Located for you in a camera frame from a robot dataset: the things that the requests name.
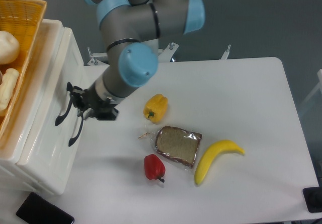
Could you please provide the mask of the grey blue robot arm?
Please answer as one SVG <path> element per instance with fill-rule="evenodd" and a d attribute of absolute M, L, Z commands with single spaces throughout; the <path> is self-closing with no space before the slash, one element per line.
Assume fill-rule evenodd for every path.
<path fill-rule="evenodd" d="M 87 89 L 71 96 L 82 119 L 115 120 L 116 106 L 156 73 L 147 41 L 201 29 L 203 0 L 85 0 L 95 5 L 109 66 Z"/>

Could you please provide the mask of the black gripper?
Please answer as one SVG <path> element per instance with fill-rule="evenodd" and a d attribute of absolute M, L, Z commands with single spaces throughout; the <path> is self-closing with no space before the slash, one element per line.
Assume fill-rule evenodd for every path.
<path fill-rule="evenodd" d="M 83 120 L 96 118 L 100 121 L 114 121 L 118 116 L 116 104 L 111 103 L 111 99 L 102 100 L 94 88 L 85 89 L 77 86 L 71 86 L 71 102 L 76 108 L 86 108 L 85 111 L 77 110 L 77 116 Z"/>

